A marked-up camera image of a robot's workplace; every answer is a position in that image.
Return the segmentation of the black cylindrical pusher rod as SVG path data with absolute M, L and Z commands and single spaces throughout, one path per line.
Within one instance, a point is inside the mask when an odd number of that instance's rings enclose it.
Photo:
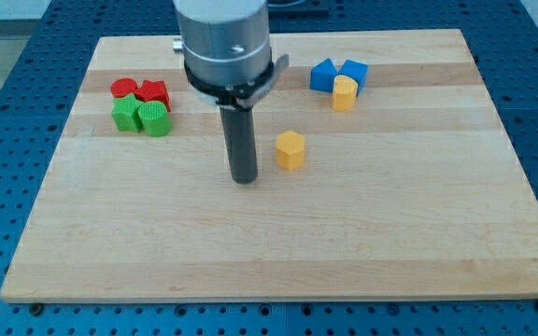
M 250 109 L 219 109 L 231 177 L 238 184 L 253 182 L 258 175 L 253 114 Z

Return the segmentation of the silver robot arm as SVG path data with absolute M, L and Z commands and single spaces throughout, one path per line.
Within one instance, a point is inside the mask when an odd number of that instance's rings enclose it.
M 252 109 L 274 88 L 290 56 L 273 58 L 266 0 L 175 0 L 181 53 L 192 90 L 219 108 L 231 176 L 256 180 Z

